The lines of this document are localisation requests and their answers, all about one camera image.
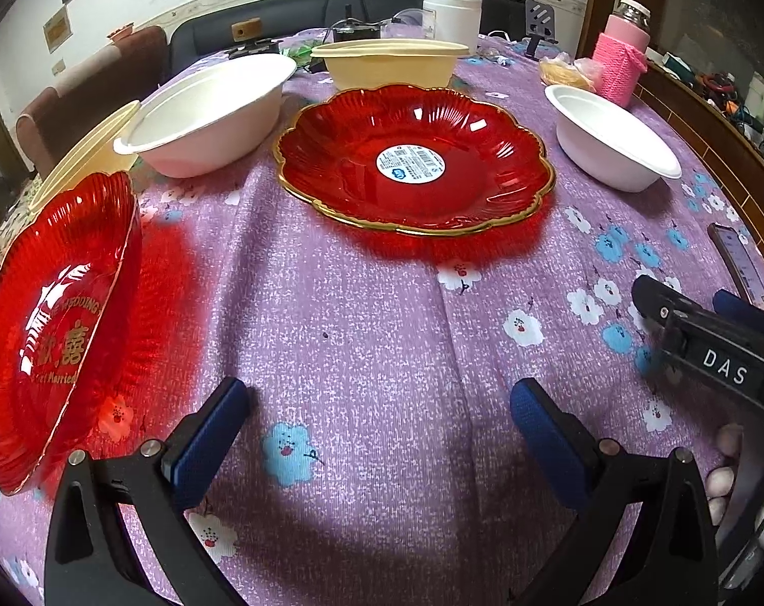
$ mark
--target red scalloped plate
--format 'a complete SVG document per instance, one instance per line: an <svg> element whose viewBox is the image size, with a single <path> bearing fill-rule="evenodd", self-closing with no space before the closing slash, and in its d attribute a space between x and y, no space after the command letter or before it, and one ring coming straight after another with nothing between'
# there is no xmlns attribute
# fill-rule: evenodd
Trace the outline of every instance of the red scalloped plate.
<svg viewBox="0 0 764 606"><path fill-rule="evenodd" d="M555 184L542 139L508 111L407 84L305 107L275 157L284 188L318 212L415 235L516 223Z"/></svg>
<svg viewBox="0 0 764 606"><path fill-rule="evenodd" d="M118 382L140 271L126 173L86 177L0 268L0 489L34 487L90 432Z"/></svg>

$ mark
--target table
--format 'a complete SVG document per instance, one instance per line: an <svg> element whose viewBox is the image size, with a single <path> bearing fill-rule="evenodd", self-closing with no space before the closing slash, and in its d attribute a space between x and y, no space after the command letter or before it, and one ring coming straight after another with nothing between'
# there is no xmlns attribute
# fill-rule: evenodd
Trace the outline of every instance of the table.
<svg viewBox="0 0 764 606"><path fill-rule="evenodd" d="M165 279L142 286L153 303L142 316L164 352L144 352L138 389L106 403L88 448L128 452L166 435L225 375L255 385L257 415L189 514L248 603L500 604L522 591L573 519L510 421L508 393L524 376L596 437L662 456L689 447L702 475L723 462L711 441L731 420L726 401L675 373L643 379L651 338L631 283L653 275L706 306L733 289L707 225L738 229L764 276L748 231L638 100L631 110L674 150L682 180L638 194L593 181L557 143L536 64L504 42L484 46L508 61L462 61L456 85L541 135L558 172L532 246L483 258L472 244L437 264L385 253L284 192L272 143L300 107L333 93L328 74L290 79L273 135L234 165L187 181L134 169L144 270ZM33 603L46 492L0 496L0 559Z"/></svg>

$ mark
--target gold chinese character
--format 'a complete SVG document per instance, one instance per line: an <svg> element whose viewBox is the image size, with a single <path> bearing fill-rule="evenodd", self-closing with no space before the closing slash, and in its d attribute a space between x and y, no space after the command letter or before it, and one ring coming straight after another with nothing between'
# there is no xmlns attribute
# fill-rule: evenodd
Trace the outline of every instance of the gold chinese character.
<svg viewBox="0 0 764 606"><path fill-rule="evenodd" d="M54 345L56 344L56 338L49 334L42 338L39 351L37 352L37 366L52 361L52 354L54 352Z"/></svg>
<svg viewBox="0 0 764 606"><path fill-rule="evenodd" d="M84 353L84 338L87 337L88 328L81 325L81 321L76 321L76 325L68 330L65 335L65 343L62 347L62 365L78 364L81 362L81 356Z"/></svg>

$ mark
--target screw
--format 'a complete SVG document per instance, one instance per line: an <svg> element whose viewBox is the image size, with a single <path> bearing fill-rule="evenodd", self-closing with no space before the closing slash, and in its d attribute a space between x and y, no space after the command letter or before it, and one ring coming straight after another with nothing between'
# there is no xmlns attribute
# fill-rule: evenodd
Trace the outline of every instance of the screw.
<svg viewBox="0 0 764 606"><path fill-rule="evenodd" d="M159 439L148 439L140 445L140 455L144 458L150 458L160 453L161 448L163 448L163 445Z"/></svg>
<svg viewBox="0 0 764 606"><path fill-rule="evenodd" d="M693 453L688 448L678 447L674 455L679 462L688 463L693 460Z"/></svg>
<svg viewBox="0 0 764 606"><path fill-rule="evenodd" d="M598 442L597 447L605 456L617 456L620 453L620 444L608 437Z"/></svg>
<svg viewBox="0 0 764 606"><path fill-rule="evenodd" d="M68 457L68 462L76 467L76 465L81 465L84 462L84 458L87 457L87 454L82 451L81 449L76 449L76 451L73 451L71 455Z"/></svg>

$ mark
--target round white sticker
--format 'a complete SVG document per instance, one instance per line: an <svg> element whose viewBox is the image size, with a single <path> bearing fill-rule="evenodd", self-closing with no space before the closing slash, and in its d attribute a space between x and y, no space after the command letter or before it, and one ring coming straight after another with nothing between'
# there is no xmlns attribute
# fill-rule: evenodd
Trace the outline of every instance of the round white sticker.
<svg viewBox="0 0 764 606"><path fill-rule="evenodd" d="M438 153L420 145L396 145L376 158L376 168L391 180L404 184L425 184L437 180L446 170Z"/></svg>

